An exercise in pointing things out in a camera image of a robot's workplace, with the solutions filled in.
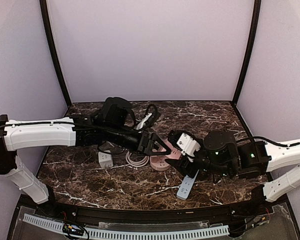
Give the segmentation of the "pink cube socket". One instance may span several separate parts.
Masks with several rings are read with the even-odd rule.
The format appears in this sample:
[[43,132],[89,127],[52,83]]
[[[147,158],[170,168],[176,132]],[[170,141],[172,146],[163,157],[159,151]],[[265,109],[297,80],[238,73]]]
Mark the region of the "pink cube socket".
[[165,155],[165,157],[167,159],[175,159],[175,160],[179,160],[182,153],[179,149],[177,149],[176,147],[174,147],[167,139],[165,139],[163,141],[171,150],[170,154]]

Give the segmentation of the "white cube socket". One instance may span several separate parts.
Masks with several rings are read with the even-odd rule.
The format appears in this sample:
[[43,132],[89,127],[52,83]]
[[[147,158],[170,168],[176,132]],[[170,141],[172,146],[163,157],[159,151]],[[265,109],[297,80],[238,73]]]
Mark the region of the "white cube socket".
[[114,166],[113,157],[109,150],[98,152],[98,163],[102,169],[111,168]]

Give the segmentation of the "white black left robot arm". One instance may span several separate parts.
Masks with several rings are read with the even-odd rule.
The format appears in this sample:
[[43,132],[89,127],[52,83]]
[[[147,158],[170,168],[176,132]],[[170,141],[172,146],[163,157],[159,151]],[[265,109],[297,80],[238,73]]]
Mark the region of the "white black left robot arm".
[[[150,128],[158,118],[158,109],[148,105],[138,122],[132,104],[120,97],[108,97],[102,108],[91,114],[60,119],[17,121],[0,115],[0,175],[10,179],[37,204],[53,204],[53,190],[40,182],[17,155],[19,149],[45,146],[86,147],[110,142],[143,156],[169,155],[171,149]],[[132,126],[126,125],[131,116]]]

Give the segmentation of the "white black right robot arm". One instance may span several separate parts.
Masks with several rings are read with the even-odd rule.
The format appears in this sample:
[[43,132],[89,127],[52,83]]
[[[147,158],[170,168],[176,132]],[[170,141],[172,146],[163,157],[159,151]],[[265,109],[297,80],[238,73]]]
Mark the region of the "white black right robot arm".
[[167,137],[182,158],[168,159],[184,176],[194,178],[198,171],[222,177],[253,179],[265,173],[291,166],[294,168],[273,181],[254,188],[251,196],[275,202],[300,186],[300,139],[275,142],[261,136],[242,139],[243,145],[229,131],[214,130],[204,139],[184,131],[171,131]]

